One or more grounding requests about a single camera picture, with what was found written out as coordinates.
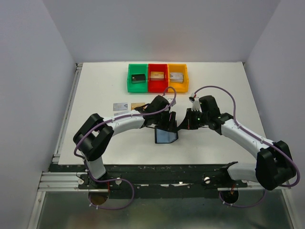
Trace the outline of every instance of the white table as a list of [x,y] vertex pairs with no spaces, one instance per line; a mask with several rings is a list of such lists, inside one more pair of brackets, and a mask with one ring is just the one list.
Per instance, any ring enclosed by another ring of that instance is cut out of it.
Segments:
[[[83,164],[73,155],[73,136],[93,114],[112,116],[113,103],[149,103],[157,94],[127,93],[127,72],[130,62],[84,63],[72,108],[60,146],[60,165]],[[192,106],[188,97],[199,87],[217,85],[227,89],[236,99],[237,119],[259,135],[264,130],[241,62],[186,63],[189,75],[189,92],[177,95],[178,125],[185,117],[186,108]],[[204,89],[198,96],[213,95],[222,113],[233,114],[231,98],[218,89]],[[226,164],[232,161],[245,163],[255,159],[232,140],[210,129],[179,131],[179,140],[172,144],[155,144],[154,130],[142,128],[114,136],[103,154],[105,164]]]

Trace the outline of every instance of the orange bin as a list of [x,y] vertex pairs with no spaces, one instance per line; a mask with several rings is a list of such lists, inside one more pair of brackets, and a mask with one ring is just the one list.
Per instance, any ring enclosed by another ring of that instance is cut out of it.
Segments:
[[[186,93],[189,89],[189,77],[187,75],[186,64],[169,63],[167,64],[168,85],[172,86],[178,93]],[[183,73],[183,83],[174,83],[170,81],[170,73]]]

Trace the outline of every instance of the wall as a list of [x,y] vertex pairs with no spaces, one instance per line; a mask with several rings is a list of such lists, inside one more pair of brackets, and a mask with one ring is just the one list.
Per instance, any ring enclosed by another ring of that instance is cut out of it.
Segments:
[[245,65],[267,137],[289,144],[303,175],[292,189],[300,216],[305,216],[304,12],[304,0],[282,0]]
[[279,0],[43,0],[77,62],[245,61]]
[[0,224],[26,228],[48,167],[75,71],[40,0],[0,6]]

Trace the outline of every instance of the gray floor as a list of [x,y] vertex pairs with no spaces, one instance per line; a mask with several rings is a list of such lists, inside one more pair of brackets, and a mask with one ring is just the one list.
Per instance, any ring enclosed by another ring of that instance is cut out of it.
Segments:
[[[240,191],[238,204],[250,204],[262,191]],[[108,205],[126,200],[108,200]],[[282,191],[267,193],[254,208],[232,208],[219,199],[136,199],[122,210],[89,207],[85,193],[47,193],[40,229],[290,229]]]

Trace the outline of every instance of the plastic bin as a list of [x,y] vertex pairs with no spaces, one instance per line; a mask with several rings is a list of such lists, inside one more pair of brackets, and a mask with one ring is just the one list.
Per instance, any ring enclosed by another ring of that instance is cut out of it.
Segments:
[[[145,74],[144,83],[132,83],[133,74]],[[146,93],[148,92],[148,64],[130,63],[128,66],[127,91],[130,93]]]
[[[189,77],[187,75],[186,64],[169,63],[168,68],[168,85],[172,86],[178,93],[186,93],[189,90]],[[173,83],[170,81],[170,73],[183,73],[183,83]]]
[[[164,80],[151,80],[151,72],[163,72]],[[162,93],[168,87],[167,64],[148,64],[148,92]]]

